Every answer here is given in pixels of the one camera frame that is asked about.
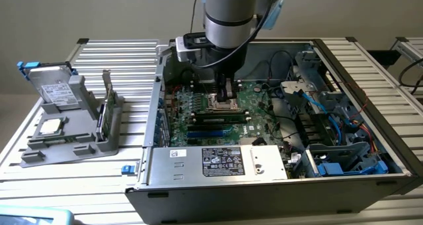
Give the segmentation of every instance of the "blue cable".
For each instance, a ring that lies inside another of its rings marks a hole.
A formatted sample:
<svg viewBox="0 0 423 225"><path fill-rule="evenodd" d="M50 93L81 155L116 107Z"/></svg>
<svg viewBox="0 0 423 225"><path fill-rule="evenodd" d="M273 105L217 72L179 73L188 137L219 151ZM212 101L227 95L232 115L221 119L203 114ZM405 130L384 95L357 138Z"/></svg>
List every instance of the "blue cable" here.
<svg viewBox="0 0 423 225"><path fill-rule="evenodd" d="M320 109L321 109L321 111L324 112L324 114L328 114L328 112L325 111L324 106L323 106L320 103L317 103L316 101L313 101L313 99L309 98L309 96L308 96L305 93L303 93L303 97L304 97L315 106L320 107ZM337 132L337 145L340 145L341 139L343 139L341 131L339 130L336 121L335 121L335 119L332 118L332 116L328 116L328 119L329 119L329 122L332 123L332 125L333 125L333 127L335 127L335 129L336 129L336 132Z"/></svg>

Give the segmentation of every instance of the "robot end effector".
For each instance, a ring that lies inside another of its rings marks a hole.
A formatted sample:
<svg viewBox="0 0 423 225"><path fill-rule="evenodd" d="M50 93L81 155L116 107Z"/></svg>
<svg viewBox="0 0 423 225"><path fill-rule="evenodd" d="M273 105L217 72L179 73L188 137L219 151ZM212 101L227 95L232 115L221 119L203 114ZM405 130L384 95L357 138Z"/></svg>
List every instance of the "robot end effector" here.
<svg viewBox="0 0 423 225"><path fill-rule="evenodd" d="M213 70L219 102L236 98L232 82L235 73L244 64L248 42L255 39L264 24L267 28L275 24L281 1L205 0L205 32L188 33L176 38L179 61L189 61L196 69ZM260 21L251 33L256 19Z"/></svg>

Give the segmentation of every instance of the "capacitor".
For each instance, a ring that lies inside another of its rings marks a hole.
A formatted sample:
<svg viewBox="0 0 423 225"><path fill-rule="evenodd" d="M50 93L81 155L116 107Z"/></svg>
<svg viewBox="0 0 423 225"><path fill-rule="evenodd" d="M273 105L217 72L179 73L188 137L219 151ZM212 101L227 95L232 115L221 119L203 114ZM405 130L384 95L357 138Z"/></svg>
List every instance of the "capacitor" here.
<svg viewBox="0 0 423 225"><path fill-rule="evenodd" d="M252 88L252 91L256 92L256 93L260 93L261 92L261 88L259 86L256 86L256 87Z"/></svg>

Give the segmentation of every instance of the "warning label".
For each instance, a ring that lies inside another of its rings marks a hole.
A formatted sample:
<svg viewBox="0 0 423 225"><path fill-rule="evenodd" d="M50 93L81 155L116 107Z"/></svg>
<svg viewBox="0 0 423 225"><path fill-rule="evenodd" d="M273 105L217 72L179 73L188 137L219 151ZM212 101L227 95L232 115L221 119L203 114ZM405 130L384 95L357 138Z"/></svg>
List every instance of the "warning label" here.
<svg viewBox="0 0 423 225"><path fill-rule="evenodd" d="M203 148L203 175L244 175L243 155L240 147Z"/></svg>
<svg viewBox="0 0 423 225"><path fill-rule="evenodd" d="M68 84L42 85L42 90L56 106L76 104L76 98Z"/></svg>

